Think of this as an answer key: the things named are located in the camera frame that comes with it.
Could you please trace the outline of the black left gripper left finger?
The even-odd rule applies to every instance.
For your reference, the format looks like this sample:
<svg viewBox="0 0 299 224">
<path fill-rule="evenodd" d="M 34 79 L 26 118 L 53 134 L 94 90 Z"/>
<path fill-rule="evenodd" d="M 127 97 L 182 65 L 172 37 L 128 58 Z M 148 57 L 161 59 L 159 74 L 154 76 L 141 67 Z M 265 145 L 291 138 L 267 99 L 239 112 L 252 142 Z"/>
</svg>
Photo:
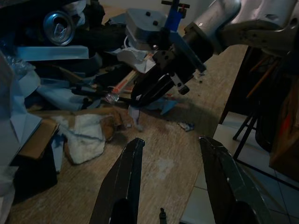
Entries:
<svg viewBox="0 0 299 224">
<path fill-rule="evenodd" d="M 90 224 L 137 224 L 144 140 L 135 138 L 105 176 Z"/>
</svg>

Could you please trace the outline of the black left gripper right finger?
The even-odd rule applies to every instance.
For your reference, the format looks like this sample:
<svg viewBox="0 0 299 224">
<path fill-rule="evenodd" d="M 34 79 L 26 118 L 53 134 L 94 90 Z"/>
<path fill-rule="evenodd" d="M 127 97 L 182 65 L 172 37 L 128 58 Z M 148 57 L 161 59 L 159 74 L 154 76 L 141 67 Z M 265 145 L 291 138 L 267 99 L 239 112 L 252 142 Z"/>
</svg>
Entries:
<svg viewBox="0 0 299 224">
<path fill-rule="evenodd" d="M 199 144 L 215 224 L 272 224 L 258 188 L 230 152 L 207 136 Z"/>
</svg>

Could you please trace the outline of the small pale paper scrap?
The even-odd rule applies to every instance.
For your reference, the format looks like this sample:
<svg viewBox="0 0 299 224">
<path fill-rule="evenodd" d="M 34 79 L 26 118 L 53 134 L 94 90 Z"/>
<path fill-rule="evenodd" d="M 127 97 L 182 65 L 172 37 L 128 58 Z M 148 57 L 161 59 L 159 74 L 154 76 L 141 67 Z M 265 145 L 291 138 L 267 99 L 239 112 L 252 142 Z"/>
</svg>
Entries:
<svg viewBox="0 0 299 224">
<path fill-rule="evenodd" d="M 139 123 L 140 110 L 130 105 L 128 107 L 128 114 L 132 118 L 135 128 L 140 132 L 143 131 L 143 126 Z"/>
</svg>

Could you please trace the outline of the red white chopstick sleeve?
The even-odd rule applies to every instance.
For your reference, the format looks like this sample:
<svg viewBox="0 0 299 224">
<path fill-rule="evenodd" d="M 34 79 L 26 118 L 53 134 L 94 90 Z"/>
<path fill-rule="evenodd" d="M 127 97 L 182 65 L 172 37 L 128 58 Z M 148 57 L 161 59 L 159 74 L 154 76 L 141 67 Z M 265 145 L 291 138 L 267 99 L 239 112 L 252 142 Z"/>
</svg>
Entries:
<svg viewBox="0 0 299 224">
<path fill-rule="evenodd" d="M 139 72 L 132 70 L 129 72 L 111 91 L 112 94 L 121 94 L 125 88 L 135 80 Z"/>
</svg>

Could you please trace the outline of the crumpled white tissue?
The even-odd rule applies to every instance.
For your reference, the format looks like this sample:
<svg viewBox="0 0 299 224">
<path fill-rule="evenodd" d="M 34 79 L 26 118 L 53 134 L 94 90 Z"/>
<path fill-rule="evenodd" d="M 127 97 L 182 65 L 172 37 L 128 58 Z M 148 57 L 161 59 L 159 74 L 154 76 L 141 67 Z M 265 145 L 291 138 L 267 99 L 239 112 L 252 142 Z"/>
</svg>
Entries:
<svg viewBox="0 0 299 224">
<path fill-rule="evenodd" d="M 116 56 L 118 61 L 127 64 L 132 69 L 143 74 L 150 71 L 156 65 L 152 58 L 152 53 L 131 47 L 122 49 Z"/>
</svg>

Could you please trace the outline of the clear crinkled plastic wrapper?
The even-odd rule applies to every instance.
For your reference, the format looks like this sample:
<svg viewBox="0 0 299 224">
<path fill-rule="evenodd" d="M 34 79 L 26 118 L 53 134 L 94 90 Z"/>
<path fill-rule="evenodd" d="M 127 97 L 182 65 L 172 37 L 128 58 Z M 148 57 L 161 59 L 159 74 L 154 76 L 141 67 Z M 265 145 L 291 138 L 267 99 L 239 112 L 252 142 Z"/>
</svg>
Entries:
<svg viewBox="0 0 299 224">
<path fill-rule="evenodd" d="M 105 95 L 105 100 L 110 104 L 115 104 L 119 101 L 119 94 L 109 92 Z"/>
</svg>

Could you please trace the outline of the small blue white wrapper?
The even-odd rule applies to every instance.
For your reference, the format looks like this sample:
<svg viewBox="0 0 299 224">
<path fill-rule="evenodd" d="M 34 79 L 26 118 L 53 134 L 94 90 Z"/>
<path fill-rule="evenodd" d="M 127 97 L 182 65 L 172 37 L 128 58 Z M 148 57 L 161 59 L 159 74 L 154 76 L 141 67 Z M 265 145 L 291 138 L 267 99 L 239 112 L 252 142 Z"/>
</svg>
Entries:
<svg viewBox="0 0 299 224">
<path fill-rule="evenodd" d="M 187 123 L 187 122 L 178 122 L 178 125 L 185 131 L 193 131 L 195 128 L 195 125 L 193 123 Z"/>
</svg>

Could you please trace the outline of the blue clamp tool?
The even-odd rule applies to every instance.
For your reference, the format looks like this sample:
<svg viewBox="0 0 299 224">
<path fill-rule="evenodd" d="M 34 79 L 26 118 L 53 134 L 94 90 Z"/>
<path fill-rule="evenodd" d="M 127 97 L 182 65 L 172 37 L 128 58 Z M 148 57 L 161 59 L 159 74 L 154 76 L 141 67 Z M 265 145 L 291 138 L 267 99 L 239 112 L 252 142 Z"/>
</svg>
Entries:
<svg viewBox="0 0 299 224">
<path fill-rule="evenodd" d="M 170 6 L 164 27 L 177 32 L 180 21 L 186 17 L 186 12 L 190 8 L 190 5 L 180 3 L 180 0 L 161 0 L 161 3 Z"/>
</svg>

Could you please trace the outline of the white plastic container black knobs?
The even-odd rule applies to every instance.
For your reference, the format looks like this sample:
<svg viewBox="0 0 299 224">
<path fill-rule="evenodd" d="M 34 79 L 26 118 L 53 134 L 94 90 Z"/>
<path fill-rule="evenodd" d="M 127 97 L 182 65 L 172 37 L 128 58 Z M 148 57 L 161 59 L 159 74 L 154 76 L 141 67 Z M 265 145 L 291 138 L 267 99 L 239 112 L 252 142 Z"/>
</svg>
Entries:
<svg viewBox="0 0 299 224">
<path fill-rule="evenodd" d="M 165 28 L 166 16 L 146 9 L 129 8 L 125 13 L 126 35 L 129 43 L 138 50 L 152 50 L 154 46 L 167 49 L 170 31 Z"/>
</svg>

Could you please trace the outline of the crumpled brown paper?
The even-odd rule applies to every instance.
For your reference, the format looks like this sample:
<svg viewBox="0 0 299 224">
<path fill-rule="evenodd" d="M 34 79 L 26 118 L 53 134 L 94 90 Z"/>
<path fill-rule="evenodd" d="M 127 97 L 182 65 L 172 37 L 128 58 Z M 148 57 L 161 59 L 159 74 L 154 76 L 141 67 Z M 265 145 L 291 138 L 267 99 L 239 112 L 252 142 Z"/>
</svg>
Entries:
<svg viewBox="0 0 299 224">
<path fill-rule="evenodd" d="M 123 126 L 120 113 L 114 108 L 100 108 L 100 114 L 103 118 L 100 125 L 107 142 L 111 141 L 114 134 Z"/>
</svg>

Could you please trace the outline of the large white fluffy paper towel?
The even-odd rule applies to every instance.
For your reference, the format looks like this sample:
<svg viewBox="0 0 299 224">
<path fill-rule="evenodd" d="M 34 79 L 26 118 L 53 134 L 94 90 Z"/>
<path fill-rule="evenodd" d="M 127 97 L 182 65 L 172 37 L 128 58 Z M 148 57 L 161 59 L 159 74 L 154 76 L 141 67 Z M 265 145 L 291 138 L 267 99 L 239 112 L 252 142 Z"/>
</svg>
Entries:
<svg viewBox="0 0 299 224">
<path fill-rule="evenodd" d="M 97 114 L 72 116 L 73 125 L 66 116 L 51 118 L 59 124 L 59 132 L 67 138 L 69 155 L 74 164 L 84 163 L 103 154 L 106 141 L 100 124 L 103 116 Z"/>
</svg>

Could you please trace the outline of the orange wooden stick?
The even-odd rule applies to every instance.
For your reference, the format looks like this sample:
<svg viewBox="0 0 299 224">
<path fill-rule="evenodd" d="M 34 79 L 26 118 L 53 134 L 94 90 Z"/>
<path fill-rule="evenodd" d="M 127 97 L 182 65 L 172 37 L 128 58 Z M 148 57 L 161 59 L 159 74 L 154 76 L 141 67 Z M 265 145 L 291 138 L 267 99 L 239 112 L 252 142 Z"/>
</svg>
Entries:
<svg viewBox="0 0 299 224">
<path fill-rule="evenodd" d="M 255 86 L 251 89 L 251 91 L 247 94 L 246 98 L 250 98 L 253 93 L 259 88 L 259 86 L 268 78 L 268 76 L 274 71 L 277 67 L 279 60 L 275 60 L 274 63 L 266 70 L 263 76 L 259 79 L 259 81 L 255 84 Z"/>
</svg>

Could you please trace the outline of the black box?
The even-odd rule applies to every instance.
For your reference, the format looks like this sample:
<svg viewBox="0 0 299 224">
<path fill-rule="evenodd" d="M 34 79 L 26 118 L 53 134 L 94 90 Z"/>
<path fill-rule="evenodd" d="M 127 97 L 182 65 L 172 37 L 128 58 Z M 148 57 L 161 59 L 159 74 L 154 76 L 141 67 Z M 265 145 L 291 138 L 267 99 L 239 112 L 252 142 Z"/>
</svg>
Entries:
<svg viewBox="0 0 299 224">
<path fill-rule="evenodd" d="M 33 197 L 57 184 L 57 172 L 50 143 L 40 159 L 17 155 L 11 166 L 18 167 L 14 176 L 15 203 Z"/>
</svg>

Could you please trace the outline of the flat brown cardboard piece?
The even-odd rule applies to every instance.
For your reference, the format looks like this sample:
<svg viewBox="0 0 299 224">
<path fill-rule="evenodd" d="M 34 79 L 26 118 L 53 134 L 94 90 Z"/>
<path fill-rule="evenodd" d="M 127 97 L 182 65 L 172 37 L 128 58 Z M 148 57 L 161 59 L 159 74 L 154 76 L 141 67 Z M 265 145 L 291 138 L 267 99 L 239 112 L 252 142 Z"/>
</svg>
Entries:
<svg viewBox="0 0 299 224">
<path fill-rule="evenodd" d="M 18 155 L 33 160 L 40 159 L 57 128 L 58 124 L 55 121 L 43 119 L 39 127 L 21 148 Z"/>
</svg>

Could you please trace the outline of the white plastic bag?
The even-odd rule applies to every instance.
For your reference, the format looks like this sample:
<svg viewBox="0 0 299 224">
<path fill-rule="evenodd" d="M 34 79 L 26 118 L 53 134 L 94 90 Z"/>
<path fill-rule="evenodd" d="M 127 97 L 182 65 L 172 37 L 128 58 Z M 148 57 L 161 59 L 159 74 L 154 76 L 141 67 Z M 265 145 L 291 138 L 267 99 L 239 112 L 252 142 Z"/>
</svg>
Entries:
<svg viewBox="0 0 299 224">
<path fill-rule="evenodd" d="M 17 205 L 36 193 L 37 161 L 20 151 L 41 118 L 29 113 L 17 75 L 0 51 L 0 195 Z"/>
</svg>

